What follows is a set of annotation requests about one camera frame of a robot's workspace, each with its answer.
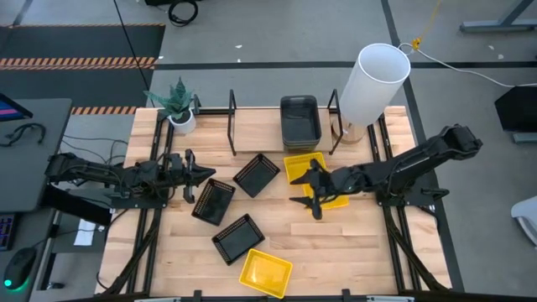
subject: monitor screen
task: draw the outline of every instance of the monitor screen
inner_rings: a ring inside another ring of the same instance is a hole
[[[0,93],[0,122],[32,117],[32,113],[24,109],[12,99]]]

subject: computer mouse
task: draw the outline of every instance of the computer mouse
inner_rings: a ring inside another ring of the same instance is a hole
[[[3,273],[3,284],[8,289],[18,289],[23,286],[34,266],[37,251],[34,247],[18,250]]]

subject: yellow tray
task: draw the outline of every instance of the yellow tray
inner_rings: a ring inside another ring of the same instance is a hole
[[[251,248],[239,282],[278,299],[285,296],[293,264]]]
[[[289,184],[291,180],[296,180],[300,176],[304,175],[305,171],[310,168],[310,161],[312,159],[317,159],[321,167],[326,169],[325,158],[321,152],[316,152],[313,154],[304,154],[297,156],[289,156],[284,158],[285,171],[287,173],[287,181]],[[302,190],[304,195],[308,197],[313,197],[313,190],[310,185],[302,185]],[[339,196],[334,201],[329,202],[321,206],[323,210],[330,210],[338,207],[348,206],[349,205],[349,196]]]

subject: desk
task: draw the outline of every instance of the desk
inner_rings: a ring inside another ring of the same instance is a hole
[[[405,108],[388,107],[385,114],[394,155],[413,148]],[[156,117],[156,109],[137,110],[127,166],[149,158]],[[193,133],[175,135],[172,153],[182,154],[191,148],[199,165],[216,169],[213,178],[237,187],[232,177],[255,153],[237,153],[233,157],[227,141],[227,115],[196,119]],[[376,132],[380,142],[378,127]],[[165,131],[160,140],[163,145],[164,137]],[[162,214],[151,296],[190,297],[195,289],[201,289],[203,296],[263,295],[238,282],[245,257],[228,267],[211,242],[212,236],[245,213],[266,236],[257,249],[294,264],[286,295],[340,295],[341,289],[350,289],[352,294],[396,294],[383,211],[374,196],[352,195],[349,206],[324,211],[323,220],[315,221],[303,206],[288,200],[290,196],[302,196],[302,191],[287,183],[283,161],[286,154],[265,155],[282,172],[255,199],[237,187],[221,226],[192,217],[194,206],[179,196],[170,201]],[[373,161],[368,139],[358,144],[340,144],[332,156],[325,154],[325,161],[329,169]],[[204,186],[195,189],[196,196]],[[108,234],[100,272],[105,285],[118,276],[132,255],[138,214],[129,211]],[[434,218],[412,207],[407,209],[407,217],[416,253],[441,283],[451,286]],[[409,287],[406,260],[402,259],[402,263]],[[145,263],[142,261],[139,267],[136,290],[141,289]],[[97,285],[96,292],[102,291]]]
[[[51,208],[38,208],[46,184],[44,172],[48,165],[48,157],[56,154],[60,146],[65,126],[69,120],[70,104],[68,99],[54,100],[17,100],[18,104],[30,110],[34,117],[29,120],[0,122],[0,139],[26,122],[40,122],[47,128],[42,144],[38,145],[39,132],[25,133],[11,148],[0,148],[0,211],[31,211],[21,213],[15,241],[11,251],[0,252],[0,273],[12,256],[23,247],[31,247],[46,239],[55,216]],[[28,301],[32,293],[36,275],[41,263],[45,244],[37,246],[38,256],[35,260],[29,283],[21,291],[8,292],[0,286],[0,301]]]

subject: paper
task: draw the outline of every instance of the paper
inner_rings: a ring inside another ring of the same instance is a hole
[[[76,233],[74,245],[89,247],[93,243],[93,233],[95,230],[95,223],[88,222],[88,221],[85,221],[84,219],[81,219],[81,221],[78,223],[78,230],[79,231]]]

